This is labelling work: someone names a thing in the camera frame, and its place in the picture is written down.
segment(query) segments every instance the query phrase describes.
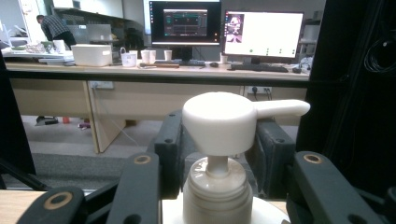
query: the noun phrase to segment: white pump head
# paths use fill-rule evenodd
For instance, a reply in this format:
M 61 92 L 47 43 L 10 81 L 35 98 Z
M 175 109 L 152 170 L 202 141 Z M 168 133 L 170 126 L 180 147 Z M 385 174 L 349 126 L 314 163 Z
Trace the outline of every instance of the white pump head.
M 229 156 L 252 146 L 257 119 L 301 116 L 309 107 L 308 103 L 298 100 L 253 103 L 228 92 L 208 92 L 184 104 L 183 125 L 198 151 L 209 156 Z

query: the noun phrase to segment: power outlet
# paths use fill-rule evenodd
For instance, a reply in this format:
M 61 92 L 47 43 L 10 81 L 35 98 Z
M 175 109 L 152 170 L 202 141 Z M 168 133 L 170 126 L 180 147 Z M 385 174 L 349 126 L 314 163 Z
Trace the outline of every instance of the power outlet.
M 257 88 L 256 94 L 269 94 L 272 92 L 272 87 L 247 87 L 247 93 L 254 94 L 253 88 Z
M 90 87 L 96 89 L 114 89 L 114 83 L 112 81 L 90 81 Z

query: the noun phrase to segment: office desk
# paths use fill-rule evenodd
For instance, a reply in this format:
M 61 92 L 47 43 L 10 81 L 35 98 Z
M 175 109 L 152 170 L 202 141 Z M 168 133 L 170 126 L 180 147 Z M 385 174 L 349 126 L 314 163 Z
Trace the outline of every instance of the office desk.
M 139 69 L 7 63 L 21 114 L 89 118 L 97 153 L 105 151 L 120 133 L 114 123 L 123 128 L 127 119 L 163 120 L 192 96 L 208 91 L 247 96 L 245 85 L 250 83 L 308 80 L 306 74 L 229 71 L 229 67 Z M 94 90 L 90 80 L 114 81 L 114 89 Z
M 0 189 L 0 223 L 16 223 L 30 204 L 43 193 L 42 191 Z M 287 213 L 284 202 L 269 203 Z

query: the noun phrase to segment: screen display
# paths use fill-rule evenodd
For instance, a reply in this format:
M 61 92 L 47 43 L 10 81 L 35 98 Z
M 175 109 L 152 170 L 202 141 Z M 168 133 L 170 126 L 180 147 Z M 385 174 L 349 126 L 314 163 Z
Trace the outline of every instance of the screen display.
M 145 23 L 145 35 L 151 35 L 151 24 L 150 24 L 150 3 L 149 2 L 183 2 L 186 0 L 143 0 L 143 16 Z M 219 2 L 219 0 L 190 0 L 190 2 Z
M 164 34 L 172 36 L 206 36 L 206 9 L 164 9 Z
M 219 45 L 220 2 L 149 3 L 152 45 Z
M 294 58 L 302 12 L 225 12 L 222 53 L 225 55 Z

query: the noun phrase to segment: white box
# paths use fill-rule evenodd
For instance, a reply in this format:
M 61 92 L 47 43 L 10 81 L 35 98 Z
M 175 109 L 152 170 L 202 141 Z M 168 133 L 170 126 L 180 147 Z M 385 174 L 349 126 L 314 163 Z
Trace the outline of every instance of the white box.
M 113 63 L 110 45 L 77 44 L 72 51 L 76 65 L 103 67 Z

